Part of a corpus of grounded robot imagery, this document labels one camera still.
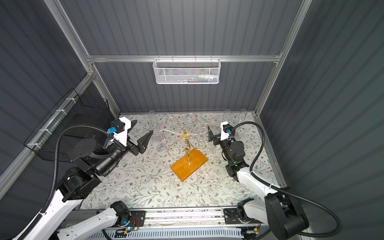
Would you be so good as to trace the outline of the clear flute glass front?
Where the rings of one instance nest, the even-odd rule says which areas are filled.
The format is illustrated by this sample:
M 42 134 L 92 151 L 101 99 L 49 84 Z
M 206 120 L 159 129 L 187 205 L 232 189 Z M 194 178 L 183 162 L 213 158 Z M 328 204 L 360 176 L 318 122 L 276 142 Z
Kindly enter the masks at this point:
M 239 141 L 242 138 L 242 134 L 240 132 L 235 132 L 233 140 L 234 141 Z

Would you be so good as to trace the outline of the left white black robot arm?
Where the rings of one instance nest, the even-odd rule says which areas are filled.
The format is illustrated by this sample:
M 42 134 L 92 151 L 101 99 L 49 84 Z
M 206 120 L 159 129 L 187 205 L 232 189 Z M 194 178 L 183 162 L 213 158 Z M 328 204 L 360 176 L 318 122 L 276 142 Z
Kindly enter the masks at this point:
M 86 124 L 70 126 L 63 130 L 55 145 L 54 175 L 48 199 L 31 222 L 15 238 L 17 240 L 84 240 L 114 225 L 131 231 L 138 222 L 122 201 L 114 202 L 109 208 L 76 225 L 62 229 L 59 227 L 69 213 L 101 183 L 100 177 L 108 176 L 126 154 L 131 153 L 137 156 L 147 150 L 154 132 L 149 131 L 134 144 L 130 141 L 129 132 L 136 123 L 136 120 L 130 121 L 122 117 L 112 121 L 108 130 Z M 62 138 L 67 132 L 77 128 L 88 128 L 100 132 L 111 141 L 111 144 L 103 148 L 93 138 L 78 142 L 68 152 L 75 166 L 68 169 L 59 180 L 58 166 Z

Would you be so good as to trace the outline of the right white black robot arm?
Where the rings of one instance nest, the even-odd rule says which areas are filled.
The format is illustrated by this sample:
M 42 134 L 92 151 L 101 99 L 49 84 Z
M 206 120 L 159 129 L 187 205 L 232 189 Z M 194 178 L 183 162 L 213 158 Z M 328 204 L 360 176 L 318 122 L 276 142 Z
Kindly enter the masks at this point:
M 287 240 L 307 229 L 309 220 L 297 199 L 273 190 L 270 184 L 264 185 L 253 177 L 250 166 L 246 163 L 243 142 L 230 138 L 233 127 L 227 122 L 221 126 L 221 133 L 214 135 L 209 131 L 208 141 L 222 148 L 227 161 L 226 170 L 230 177 L 247 186 L 260 197 L 265 207 L 262 210 L 255 200 L 247 199 L 238 203 L 237 212 L 241 221 L 258 220 L 268 224 L 272 233 L 279 240 Z

